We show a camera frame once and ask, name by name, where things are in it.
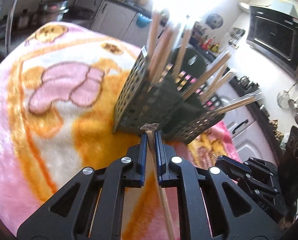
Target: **countertop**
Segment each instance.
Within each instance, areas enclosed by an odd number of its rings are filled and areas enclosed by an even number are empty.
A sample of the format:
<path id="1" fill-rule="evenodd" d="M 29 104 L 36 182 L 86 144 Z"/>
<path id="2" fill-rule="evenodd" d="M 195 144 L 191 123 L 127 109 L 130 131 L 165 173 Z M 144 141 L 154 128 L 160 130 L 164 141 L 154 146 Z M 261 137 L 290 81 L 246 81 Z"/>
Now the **countertop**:
<path id="1" fill-rule="evenodd" d="M 204 58 L 208 59 L 210 62 L 215 60 L 215 57 L 212 56 L 211 53 L 208 53 L 207 51 L 203 50 L 200 47 L 195 47 L 196 50 L 198 51 L 199 54 L 201 54 Z M 238 84 L 238 78 L 234 77 L 229 84 L 232 86 L 232 88 L 236 91 L 236 93 L 242 97 L 246 94 L 248 94 L 249 92 L 246 91 L 245 89 L 242 88 L 242 86 L 240 84 Z M 263 115 L 263 113 L 259 110 L 259 104 L 257 102 L 251 103 L 246 105 L 248 111 L 250 112 L 250 114 L 253 116 L 253 118 L 257 121 L 257 123 L 259 124 L 260 128 L 262 129 L 262 132 L 264 133 L 264 135 L 267 138 L 268 144 L 270 146 L 271 151 L 273 152 L 274 158 L 277 162 L 277 164 L 279 164 L 283 153 L 279 147 L 279 143 L 277 142 L 274 134 L 273 134 L 273 128 L 272 126 L 268 123 L 269 119 L 267 117 L 265 117 Z"/>

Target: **pink blanket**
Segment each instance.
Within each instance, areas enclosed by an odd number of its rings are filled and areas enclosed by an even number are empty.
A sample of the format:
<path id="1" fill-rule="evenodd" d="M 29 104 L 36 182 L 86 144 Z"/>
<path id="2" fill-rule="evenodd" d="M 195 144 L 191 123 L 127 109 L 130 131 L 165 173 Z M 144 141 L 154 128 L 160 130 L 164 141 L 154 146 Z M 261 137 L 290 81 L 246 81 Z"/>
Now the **pink blanket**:
<path id="1" fill-rule="evenodd" d="M 112 134 L 113 109 L 140 49 L 68 23 L 38 29 L 0 64 L 0 218 L 18 227 L 83 167 L 108 166 L 139 137 Z M 239 160 L 223 122 L 177 155 L 207 169 Z M 167 239 L 147 162 L 142 189 L 125 195 L 122 239 Z M 167 191 L 176 236 L 177 194 Z"/>

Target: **wooden chopstick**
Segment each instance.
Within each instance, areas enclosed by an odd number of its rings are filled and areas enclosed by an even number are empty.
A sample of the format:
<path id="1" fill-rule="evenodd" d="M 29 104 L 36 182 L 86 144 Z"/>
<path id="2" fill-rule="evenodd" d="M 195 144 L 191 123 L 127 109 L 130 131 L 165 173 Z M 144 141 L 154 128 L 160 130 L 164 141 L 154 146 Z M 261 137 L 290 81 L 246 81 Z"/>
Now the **wooden chopstick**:
<path id="1" fill-rule="evenodd" d="M 258 97 L 252 96 L 250 98 L 240 100 L 240 101 L 235 102 L 233 104 L 230 104 L 228 106 L 221 107 L 221 108 L 219 108 L 215 111 L 217 112 L 217 114 L 224 114 L 224 113 L 226 113 L 228 111 L 231 111 L 231 110 L 234 110 L 238 107 L 245 106 L 247 104 L 253 103 L 253 102 L 257 101 L 258 99 L 259 99 Z"/>
<path id="2" fill-rule="evenodd" d="M 191 37 L 191 31 L 192 31 L 191 29 L 184 30 L 184 37 L 182 39 L 181 47 L 179 48 L 177 59 L 176 59 L 175 65 L 173 67 L 173 71 L 172 71 L 172 75 L 171 75 L 174 80 L 176 80 L 176 78 L 178 77 L 178 75 L 180 73 L 182 61 L 184 60 L 187 45 L 188 45 L 189 39 Z"/>
<path id="3" fill-rule="evenodd" d="M 159 186 L 158 183 L 158 175 L 157 175 L 157 166 L 156 166 L 156 156 L 155 156 L 155 144 L 154 144 L 154 130 L 151 127 L 149 129 L 150 125 L 145 124 L 141 129 L 145 130 L 145 133 L 147 134 L 147 142 L 148 142 L 148 149 L 149 149 L 149 155 L 150 155 L 150 160 L 152 162 L 153 166 L 153 174 L 154 174 L 154 180 L 156 184 L 156 188 L 158 190 L 158 196 L 159 196 L 159 201 L 163 209 L 163 214 L 166 222 L 166 227 L 167 227 L 167 234 L 168 234 L 168 239 L 169 240 L 176 240 L 175 237 L 175 231 L 173 229 L 173 223 L 172 223 L 172 216 L 171 212 L 169 209 L 169 204 L 168 204 L 168 198 L 167 198 L 167 193 L 166 189 L 162 188 Z"/>
<path id="4" fill-rule="evenodd" d="M 208 86 L 207 90 L 200 96 L 201 101 L 207 100 L 213 93 L 215 93 L 225 82 L 232 79 L 235 75 L 235 71 L 228 71 L 218 82 L 212 82 L 211 85 Z"/>
<path id="5" fill-rule="evenodd" d="M 225 62 L 230 58 L 230 53 L 228 51 L 221 53 L 212 63 L 211 69 L 202 74 L 198 80 L 188 87 L 183 93 L 182 97 L 186 100 L 195 91 L 204 84 Z"/>
<path id="6" fill-rule="evenodd" d="M 163 43 L 161 44 L 156 67 L 153 68 L 153 70 L 155 70 L 155 71 L 154 71 L 154 76 L 151 80 L 152 85 L 155 85 L 158 83 L 158 81 L 161 77 L 161 74 L 166 67 L 166 62 L 167 62 L 167 59 L 169 57 L 169 54 L 170 54 L 170 51 L 171 51 L 171 48 L 173 45 L 172 38 L 173 38 L 174 33 L 175 33 L 175 30 L 172 26 L 170 26 L 168 28 L 168 30 L 166 30 L 166 38 L 163 41 Z"/>
<path id="7" fill-rule="evenodd" d="M 155 165 L 155 163 L 156 163 L 155 153 L 151 152 L 150 159 L 151 159 L 151 162 L 153 165 L 154 180 L 156 182 L 155 184 L 156 184 L 156 188 L 158 190 L 159 201 L 160 201 L 160 204 L 162 205 L 163 214 L 165 217 L 168 238 L 169 238 L 169 240 L 176 240 L 175 232 L 173 229 L 172 216 L 171 216 L 171 212 L 170 212 L 169 204 L 168 204 L 166 189 L 160 187 L 158 184 L 157 167 Z"/>
<path id="8" fill-rule="evenodd" d="M 227 68 L 227 64 L 225 63 L 219 70 L 219 72 L 217 73 L 215 79 L 212 81 L 212 83 L 210 84 L 210 87 L 213 87 L 221 78 L 222 75 L 224 74 L 225 70 Z"/>
<path id="9" fill-rule="evenodd" d="M 152 23 L 151 23 L 151 28 L 149 31 L 149 36 L 147 40 L 147 48 L 148 48 L 148 58 L 151 60 L 153 56 L 153 50 L 156 45 L 156 40 L 157 40 L 157 34 L 158 34 L 158 26 L 161 20 L 161 15 L 158 11 L 153 11 L 152 13 Z"/>
<path id="10" fill-rule="evenodd" d="M 154 50 L 153 57 L 149 63 L 148 71 L 149 71 L 149 80 L 150 82 L 153 80 L 153 77 L 156 74 L 157 67 L 162 59 L 163 53 L 168 45 L 169 39 L 171 36 L 171 30 L 169 27 L 166 27 L 162 36 L 159 39 L 159 43 Z"/>

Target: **stainless steel pot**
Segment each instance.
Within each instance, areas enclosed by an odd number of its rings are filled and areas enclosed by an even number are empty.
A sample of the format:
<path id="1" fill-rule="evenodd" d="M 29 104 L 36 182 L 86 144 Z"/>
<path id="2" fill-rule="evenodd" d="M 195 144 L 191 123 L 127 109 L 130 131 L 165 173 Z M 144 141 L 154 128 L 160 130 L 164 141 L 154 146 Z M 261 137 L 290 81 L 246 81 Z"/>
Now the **stainless steel pot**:
<path id="1" fill-rule="evenodd" d="M 64 9 L 54 13 L 38 12 L 38 25 L 44 25 L 48 22 L 60 22 L 62 21 L 63 15 L 68 11 L 69 9 Z"/>
<path id="2" fill-rule="evenodd" d="M 68 6 L 68 1 L 63 0 L 52 0 L 45 1 L 39 4 L 38 12 L 54 13 L 66 9 Z"/>

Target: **white cabinet door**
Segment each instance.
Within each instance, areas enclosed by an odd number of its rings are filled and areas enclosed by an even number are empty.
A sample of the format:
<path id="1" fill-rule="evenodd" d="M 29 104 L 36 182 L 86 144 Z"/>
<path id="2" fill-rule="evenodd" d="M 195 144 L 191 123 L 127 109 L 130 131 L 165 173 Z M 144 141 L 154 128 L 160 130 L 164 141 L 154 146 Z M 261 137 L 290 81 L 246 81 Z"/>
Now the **white cabinet door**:
<path id="1" fill-rule="evenodd" d="M 232 142 L 242 161 L 246 161 L 249 157 L 255 157 L 276 165 L 267 139 L 257 122 L 252 123 L 243 132 L 235 136 Z"/>
<path id="2" fill-rule="evenodd" d="M 144 28 L 140 28 L 136 24 L 137 19 L 138 19 L 138 14 L 136 14 L 134 19 L 132 20 L 122 40 L 132 45 L 135 45 L 139 48 L 142 48 L 147 44 L 150 24 L 148 24 Z"/>
<path id="3" fill-rule="evenodd" d="M 136 12 L 111 2 L 105 2 L 92 30 L 122 40 Z"/>
<path id="4" fill-rule="evenodd" d="M 230 100 L 239 98 L 239 95 L 228 83 L 224 84 L 222 87 L 220 87 L 220 89 L 217 90 L 217 95 L 224 105 L 228 105 Z M 237 109 L 227 112 L 223 121 L 226 124 L 231 137 L 234 138 L 249 125 L 251 125 L 255 119 L 252 117 L 246 106 L 241 106 Z"/>

